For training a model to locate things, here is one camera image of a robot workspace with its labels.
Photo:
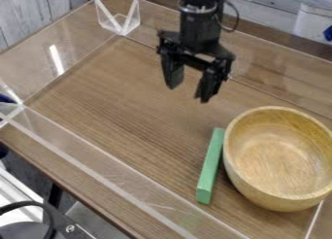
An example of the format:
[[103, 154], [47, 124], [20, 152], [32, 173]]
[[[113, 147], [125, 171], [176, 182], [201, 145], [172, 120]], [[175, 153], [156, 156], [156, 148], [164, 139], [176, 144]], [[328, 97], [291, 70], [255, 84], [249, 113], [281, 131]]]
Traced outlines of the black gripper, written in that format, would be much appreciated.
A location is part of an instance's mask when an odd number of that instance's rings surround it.
[[203, 71], [195, 98], [208, 103], [228, 80], [235, 54], [220, 44], [220, 32], [232, 32], [223, 22], [221, 3], [211, 7], [180, 7], [179, 31], [160, 30], [157, 54], [161, 57], [165, 85], [175, 89], [184, 80], [184, 66]]

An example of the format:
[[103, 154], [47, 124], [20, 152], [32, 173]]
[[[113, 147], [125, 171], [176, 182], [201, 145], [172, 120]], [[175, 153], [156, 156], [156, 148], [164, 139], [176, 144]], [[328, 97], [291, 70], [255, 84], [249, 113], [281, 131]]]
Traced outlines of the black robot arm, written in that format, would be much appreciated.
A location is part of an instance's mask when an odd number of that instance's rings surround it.
[[235, 54], [219, 42], [223, 9], [228, 0], [180, 0], [180, 29], [160, 30], [157, 54], [165, 85], [175, 89], [184, 80], [184, 66], [203, 72], [195, 97], [208, 103], [228, 80]]

